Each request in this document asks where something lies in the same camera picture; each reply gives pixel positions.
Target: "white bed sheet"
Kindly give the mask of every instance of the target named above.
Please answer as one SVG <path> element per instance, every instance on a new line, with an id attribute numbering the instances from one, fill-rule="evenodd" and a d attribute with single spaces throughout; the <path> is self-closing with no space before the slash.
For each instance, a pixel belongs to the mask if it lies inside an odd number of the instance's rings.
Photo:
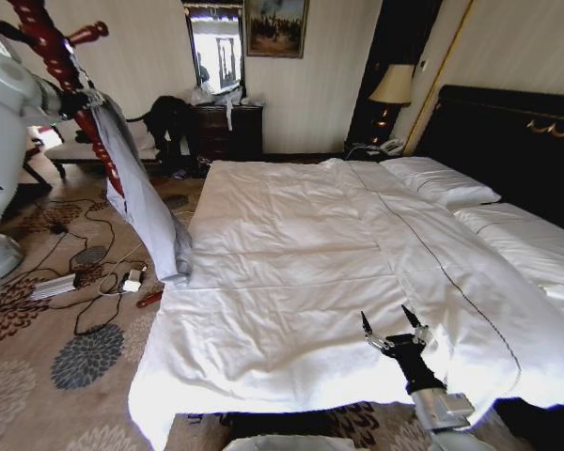
<path id="1" fill-rule="evenodd" d="M 564 317 L 378 164 L 216 162 L 190 231 L 190 286 L 165 287 L 129 396 L 154 449 L 179 412 L 409 402 L 359 315 L 408 332 L 402 303 L 431 327 L 424 358 L 468 395 L 472 422 L 497 397 L 564 402 Z"/>

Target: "telephone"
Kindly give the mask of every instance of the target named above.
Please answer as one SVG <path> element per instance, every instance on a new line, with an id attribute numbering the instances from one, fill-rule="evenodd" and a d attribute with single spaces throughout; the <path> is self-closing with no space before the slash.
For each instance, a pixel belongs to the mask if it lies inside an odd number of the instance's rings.
<path id="1" fill-rule="evenodd" d="M 397 157 L 403 152 L 405 140 L 402 138 L 389 139 L 380 146 L 380 151 L 389 157 Z"/>

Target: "floor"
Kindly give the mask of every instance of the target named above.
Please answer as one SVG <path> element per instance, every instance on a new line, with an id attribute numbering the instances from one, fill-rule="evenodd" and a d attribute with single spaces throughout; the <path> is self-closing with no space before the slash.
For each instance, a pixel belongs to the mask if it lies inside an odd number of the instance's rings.
<path id="1" fill-rule="evenodd" d="M 161 284 L 143 246 L 127 256 L 140 241 L 104 200 L 100 172 L 69 166 L 63 182 L 42 155 L 31 163 L 53 189 L 2 225 L 26 259 L 3 281 L 0 295 L 0 451 L 149 449 L 130 420 L 127 394 L 159 308 L 135 303 Z M 202 180 L 161 182 L 159 194 L 188 223 Z M 99 296 L 102 280 L 102 290 L 114 285 L 114 276 L 104 279 L 111 271 L 120 279 L 145 264 L 138 293 L 120 301 Z M 38 281 L 71 272 L 80 277 L 79 289 L 28 300 Z M 363 402 L 301 415 L 178 415 L 167 449 L 221 450 L 235 437 L 265 432 L 348 437 L 371 450 L 429 445 L 412 406 Z M 530 449 L 495 412 L 475 433 L 498 450 Z"/>

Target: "robotic arm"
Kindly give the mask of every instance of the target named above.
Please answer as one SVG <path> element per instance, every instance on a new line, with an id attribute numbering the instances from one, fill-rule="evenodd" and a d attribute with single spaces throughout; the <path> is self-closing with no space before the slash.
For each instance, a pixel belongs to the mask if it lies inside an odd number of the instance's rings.
<path id="1" fill-rule="evenodd" d="M 473 435 L 455 430 L 470 426 L 467 416 L 474 407 L 464 394 L 448 394 L 445 385 L 434 377 L 420 355 L 426 348 L 424 337 L 428 326 L 420 324 L 412 312 L 401 307 L 415 329 L 414 334 L 382 338 L 372 331 L 364 312 L 361 318 L 368 343 L 386 357 L 397 360 L 407 379 L 405 389 L 414 401 L 415 414 L 432 438 L 429 451 L 494 451 Z"/>
<path id="2" fill-rule="evenodd" d="M 17 190 L 27 138 L 22 112 L 29 107 L 58 115 L 61 97 L 54 86 L 0 54 L 0 218 Z M 20 246 L 0 234 L 0 276 L 12 271 L 22 258 Z"/>

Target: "red object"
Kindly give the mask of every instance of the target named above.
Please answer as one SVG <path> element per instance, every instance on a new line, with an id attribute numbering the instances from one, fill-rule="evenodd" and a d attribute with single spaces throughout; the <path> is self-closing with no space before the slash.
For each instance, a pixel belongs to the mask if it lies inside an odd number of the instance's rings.
<path id="1" fill-rule="evenodd" d="M 71 62 L 71 55 L 65 42 L 68 40 L 71 46 L 75 46 L 107 36 L 109 31 L 106 24 L 96 22 L 94 25 L 84 26 L 65 38 L 48 15 L 44 0 L 8 0 L 8 2 L 13 5 L 21 24 L 17 29 L 10 23 L 0 20 L 0 34 L 26 43 L 41 56 L 48 73 L 56 78 L 63 91 L 73 92 L 83 88 L 79 81 L 79 71 Z M 119 194 L 123 195 L 117 169 L 104 149 L 94 117 L 87 110 L 80 111 L 75 115 L 75 122 L 92 141 L 92 149 L 104 164 L 111 184 Z"/>
<path id="2" fill-rule="evenodd" d="M 144 298 L 141 301 L 135 303 L 135 306 L 138 308 L 148 307 L 152 303 L 158 303 L 161 300 L 161 296 L 163 296 L 163 292 L 159 291 L 158 293 L 151 294 L 150 296 Z"/>

